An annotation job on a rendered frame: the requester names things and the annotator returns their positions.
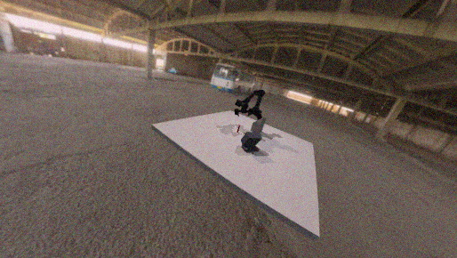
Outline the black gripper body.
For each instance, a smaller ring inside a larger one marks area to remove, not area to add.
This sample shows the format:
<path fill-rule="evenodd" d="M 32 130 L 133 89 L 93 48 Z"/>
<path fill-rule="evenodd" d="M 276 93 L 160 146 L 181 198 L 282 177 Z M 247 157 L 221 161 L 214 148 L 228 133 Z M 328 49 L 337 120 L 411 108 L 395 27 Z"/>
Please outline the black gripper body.
<path fill-rule="evenodd" d="M 252 114 L 253 114 L 253 108 L 250 108 L 252 110 Z M 239 112 L 242 112 L 242 113 L 248 113 L 249 110 L 247 110 L 247 108 L 242 108 L 242 109 L 238 109 L 238 113 Z"/>

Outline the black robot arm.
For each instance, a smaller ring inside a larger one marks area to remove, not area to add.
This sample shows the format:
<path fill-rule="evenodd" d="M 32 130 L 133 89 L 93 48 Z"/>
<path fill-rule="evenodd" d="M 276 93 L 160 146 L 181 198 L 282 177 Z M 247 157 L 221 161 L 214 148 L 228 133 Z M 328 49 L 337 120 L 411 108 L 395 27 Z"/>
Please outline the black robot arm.
<path fill-rule="evenodd" d="M 260 105 L 260 102 L 261 102 L 261 98 L 263 97 L 264 94 L 265 94 L 265 91 L 263 91 L 263 90 L 255 90 L 250 97 L 245 98 L 243 101 L 240 101 L 239 99 L 237 99 L 235 105 L 237 105 L 238 107 L 242 106 L 242 108 L 247 108 L 248 109 L 248 107 L 249 107 L 248 103 L 250 102 L 250 100 L 254 97 L 254 95 L 258 96 L 256 105 L 253 107 L 253 114 L 255 116 L 257 116 L 258 120 L 260 120 L 260 119 L 263 118 L 263 116 L 261 114 L 261 110 L 260 110 L 260 106 L 259 105 Z"/>

